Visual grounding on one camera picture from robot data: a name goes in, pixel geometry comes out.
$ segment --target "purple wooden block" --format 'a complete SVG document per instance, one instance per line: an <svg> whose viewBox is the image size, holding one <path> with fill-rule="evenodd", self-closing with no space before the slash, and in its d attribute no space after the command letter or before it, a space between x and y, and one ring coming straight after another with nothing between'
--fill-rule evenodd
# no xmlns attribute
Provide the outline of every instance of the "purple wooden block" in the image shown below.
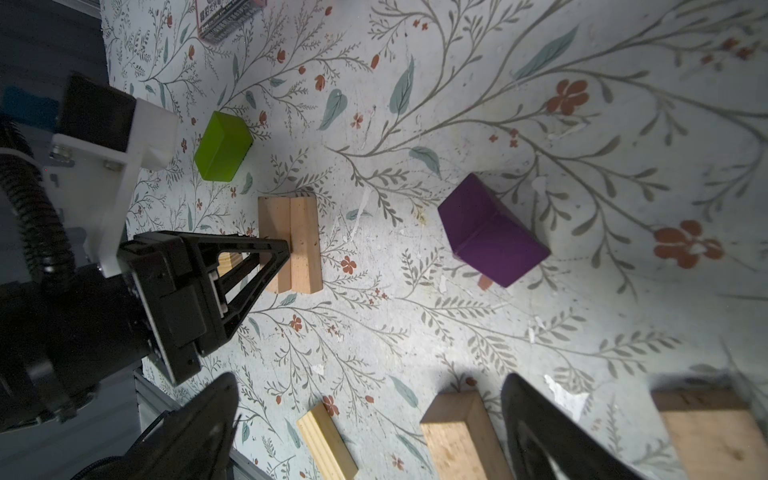
<svg viewBox="0 0 768 480"><path fill-rule="evenodd" d="M437 211L453 253L504 288L549 255L475 174Z"/></svg>

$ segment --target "pine wood block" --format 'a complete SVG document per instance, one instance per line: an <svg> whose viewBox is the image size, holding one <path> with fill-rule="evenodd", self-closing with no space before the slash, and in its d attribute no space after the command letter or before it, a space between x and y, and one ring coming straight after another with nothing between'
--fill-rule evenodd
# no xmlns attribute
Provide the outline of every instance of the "pine wood block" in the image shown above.
<svg viewBox="0 0 768 480"><path fill-rule="evenodd" d="M441 480L514 480L479 393L436 396L421 426Z"/></svg>
<svg viewBox="0 0 768 480"><path fill-rule="evenodd" d="M286 240L290 244L290 199L288 197L259 197L259 237ZM262 255L261 266L269 261ZM288 259L266 289L272 293L287 292L291 288L291 260Z"/></svg>
<svg viewBox="0 0 768 480"><path fill-rule="evenodd" d="M290 199L291 290L315 293L323 289L317 199Z"/></svg>
<svg viewBox="0 0 768 480"><path fill-rule="evenodd" d="M325 480L354 478L357 465L322 403L309 410L296 425Z"/></svg>
<svg viewBox="0 0 768 480"><path fill-rule="evenodd" d="M243 261L242 253L219 253L219 266L216 270L219 272L219 276L223 276L226 272L232 270L238 263Z"/></svg>
<svg viewBox="0 0 768 480"><path fill-rule="evenodd" d="M732 390L652 392L690 480L768 478L768 445Z"/></svg>

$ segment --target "lime green wooden block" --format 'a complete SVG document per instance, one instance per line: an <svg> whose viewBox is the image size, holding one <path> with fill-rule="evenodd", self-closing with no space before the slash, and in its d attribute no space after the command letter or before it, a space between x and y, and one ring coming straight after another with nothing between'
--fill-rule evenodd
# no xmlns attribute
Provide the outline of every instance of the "lime green wooden block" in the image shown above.
<svg viewBox="0 0 768 480"><path fill-rule="evenodd" d="M200 176L203 180L232 181L252 143L242 118L215 111L194 155Z"/></svg>

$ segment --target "leaf pattern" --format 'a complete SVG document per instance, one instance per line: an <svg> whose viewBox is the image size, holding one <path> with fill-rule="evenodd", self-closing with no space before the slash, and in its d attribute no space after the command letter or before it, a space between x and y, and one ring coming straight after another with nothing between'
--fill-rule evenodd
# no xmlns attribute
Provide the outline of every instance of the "leaf pattern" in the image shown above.
<svg viewBox="0 0 768 480"><path fill-rule="evenodd" d="M659 425L638 428L653 407L622 392L659 373L729 377L765 407L761 370L740 369L767 360L751 334L768 255L748 214L768 153L757 0L641 13L607 0L269 2L218 45L197 37L192 0L102 3L110 84L180 118L168 168L141 171L127 196L129 236L254 237L254 197L317 199L321 292L265 291L179 386L144 363L182 403L233 372L237 448L269 476L317 477L293 433L322 401L356 460L380 465L371 476L432 478L425 402L476 389L503 432L510 372L585 398L582 426L660 478L683 474L674 449ZM229 183L194 163L212 111L243 118L254 140ZM551 250L504 292L453 256L437 211L470 171ZM725 310L733 325L716 331ZM731 348L711 348L721 336Z"/></svg>

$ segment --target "orange flower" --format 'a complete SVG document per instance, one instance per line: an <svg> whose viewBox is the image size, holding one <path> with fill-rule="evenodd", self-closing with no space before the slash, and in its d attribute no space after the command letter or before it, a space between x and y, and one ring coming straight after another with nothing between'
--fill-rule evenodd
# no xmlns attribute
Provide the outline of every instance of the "orange flower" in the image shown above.
<svg viewBox="0 0 768 480"><path fill-rule="evenodd" d="M339 407L333 405L333 397L328 395L323 397L323 405L326 406L328 415L334 416L339 414Z"/></svg>
<svg viewBox="0 0 768 480"><path fill-rule="evenodd" d="M303 327L301 319L296 315L293 316L293 320L290 321L289 325L292 329L296 330L296 333L300 332Z"/></svg>
<svg viewBox="0 0 768 480"><path fill-rule="evenodd" d="M354 260L349 259L349 255L344 256L344 260L341 261L341 267L344 273L352 275L352 272L357 268L357 263Z"/></svg>
<svg viewBox="0 0 768 480"><path fill-rule="evenodd" d="M718 260L723 258L725 252L723 245L715 239L700 239L702 234L701 224L695 220L680 222L678 230L673 227L665 227L654 232L654 238L660 245L654 248L654 254L659 258L674 258L677 266L684 269L694 268L699 261L699 253L706 258Z"/></svg>
<svg viewBox="0 0 768 480"><path fill-rule="evenodd" d="M360 129L360 125L362 124L362 115L358 112L353 117L353 122L351 123L353 128Z"/></svg>
<svg viewBox="0 0 768 480"><path fill-rule="evenodd" d="M392 466L397 467L397 469L402 472L404 469L403 468L404 463L402 462L402 460L400 458L395 457L394 455L391 455L391 457L392 457Z"/></svg>
<svg viewBox="0 0 768 480"><path fill-rule="evenodd" d="M585 80L575 81L570 87L568 83L568 80L562 80L558 83L558 94L547 101L549 113L553 114L560 108L563 115L572 115L576 107L587 103L589 100L589 94L584 91L587 89Z"/></svg>
<svg viewBox="0 0 768 480"><path fill-rule="evenodd" d="M722 48L725 51L729 51L731 48L735 47L738 44L739 44L738 40L736 40L734 37L730 37L723 42L720 48Z"/></svg>

